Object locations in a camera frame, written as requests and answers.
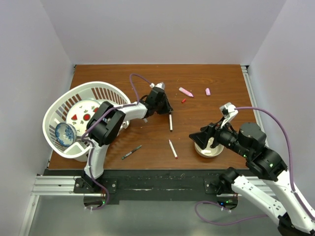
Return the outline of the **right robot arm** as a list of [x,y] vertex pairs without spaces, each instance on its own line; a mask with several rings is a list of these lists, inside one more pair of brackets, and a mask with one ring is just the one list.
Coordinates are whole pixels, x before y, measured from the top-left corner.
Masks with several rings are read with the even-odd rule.
[[266,134],[256,123],[244,123],[238,132],[223,122],[210,123],[189,135],[205,149],[209,139],[212,147],[222,145],[246,160],[250,172],[262,180],[276,195],[272,198],[236,169],[226,169],[217,181],[217,194],[238,193],[263,211],[283,236],[313,236],[314,210],[304,198],[297,199],[297,187],[289,181],[289,170],[280,155],[265,144]]

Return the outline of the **white marker black tip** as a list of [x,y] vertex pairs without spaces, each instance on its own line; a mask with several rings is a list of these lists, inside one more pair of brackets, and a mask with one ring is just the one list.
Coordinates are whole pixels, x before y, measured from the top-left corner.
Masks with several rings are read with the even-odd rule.
[[170,132],[172,132],[173,131],[173,121],[172,121],[172,113],[171,112],[169,112],[168,118],[169,118],[169,130],[170,130]]

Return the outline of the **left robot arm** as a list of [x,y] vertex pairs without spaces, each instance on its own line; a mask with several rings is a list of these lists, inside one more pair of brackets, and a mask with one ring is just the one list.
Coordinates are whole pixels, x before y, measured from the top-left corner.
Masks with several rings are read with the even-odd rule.
[[104,161],[109,145],[118,136],[125,121],[145,119],[154,113],[169,114],[173,111],[164,88],[157,85],[152,88],[144,100],[134,103],[114,106],[110,102],[103,102],[96,114],[87,124],[87,141],[90,142],[90,151],[87,164],[84,168],[85,188],[91,193],[98,192],[102,187],[99,179],[104,172]]

